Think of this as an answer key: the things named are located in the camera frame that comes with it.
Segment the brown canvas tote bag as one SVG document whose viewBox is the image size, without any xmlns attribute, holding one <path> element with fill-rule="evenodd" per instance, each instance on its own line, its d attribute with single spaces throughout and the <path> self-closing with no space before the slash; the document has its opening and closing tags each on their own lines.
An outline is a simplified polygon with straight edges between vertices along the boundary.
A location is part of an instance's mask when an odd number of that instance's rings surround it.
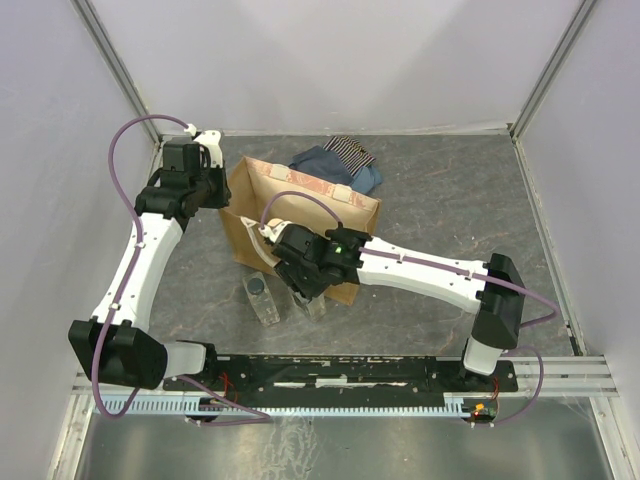
<svg viewBox="0 0 640 480">
<path fill-rule="evenodd" d="M 273 274 L 276 258 L 258 232 L 265 217 L 291 221 L 323 234 L 341 222 L 373 235 L 381 201 L 281 164 L 243 157 L 228 177 L 231 200 L 219 211 L 233 259 Z"/>
</svg>

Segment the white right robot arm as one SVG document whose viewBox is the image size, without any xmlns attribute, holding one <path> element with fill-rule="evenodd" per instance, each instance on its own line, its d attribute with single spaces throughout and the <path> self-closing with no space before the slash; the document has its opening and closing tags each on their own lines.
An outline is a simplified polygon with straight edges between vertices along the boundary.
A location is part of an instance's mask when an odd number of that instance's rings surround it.
<svg viewBox="0 0 640 480">
<path fill-rule="evenodd" d="M 343 284 L 384 286 L 435 298 L 473 315 L 457 367 L 459 382 L 468 390 L 489 384 L 501 355 L 517 345 L 524 286 L 504 255 L 487 262 L 438 257 L 343 225 L 318 234 L 276 220 L 259 232 L 277 259 L 276 274 L 305 301 Z"/>
</svg>

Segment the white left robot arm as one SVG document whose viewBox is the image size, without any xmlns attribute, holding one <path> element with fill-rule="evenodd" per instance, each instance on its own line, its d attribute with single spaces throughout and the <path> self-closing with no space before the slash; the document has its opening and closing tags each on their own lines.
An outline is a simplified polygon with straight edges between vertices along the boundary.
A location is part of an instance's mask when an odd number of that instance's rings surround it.
<svg viewBox="0 0 640 480">
<path fill-rule="evenodd" d="M 160 279 L 189 220 L 229 204 L 221 137 L 205 130 L 164 144 L 161 166 L 136 196 L 131 237 L 111 285 L 91 317 L 68 331 L 89 379 L 146 390 L 181 374 L 199 390 L 218 384 L 221 368 L 204 346 L 162 344 L 148 330 Z"/>
</svg>

